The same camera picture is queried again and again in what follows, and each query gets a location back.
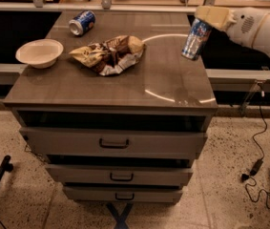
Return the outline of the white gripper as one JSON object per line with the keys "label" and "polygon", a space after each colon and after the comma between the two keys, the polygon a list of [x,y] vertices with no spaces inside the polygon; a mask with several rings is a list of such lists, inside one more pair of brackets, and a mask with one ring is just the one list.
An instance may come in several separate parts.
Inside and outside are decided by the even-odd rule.
{"label": "white gripper", "polygon": [[224,7],[198,6],[195,12],[195,18],[218,31],[226,31],[231,41],[251,49],[269,46],[264,28],[268,16],[268,11],[250,7],[231,11]]}

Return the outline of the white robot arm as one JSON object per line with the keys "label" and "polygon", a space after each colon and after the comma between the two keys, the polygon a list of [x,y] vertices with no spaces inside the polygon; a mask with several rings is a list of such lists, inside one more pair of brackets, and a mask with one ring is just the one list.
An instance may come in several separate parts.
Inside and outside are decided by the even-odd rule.
{"label": "white robot arm", "polygon": [[224,31],[232,42],[263,52],[270,58],[270,11],[199,6],[195,18]]}

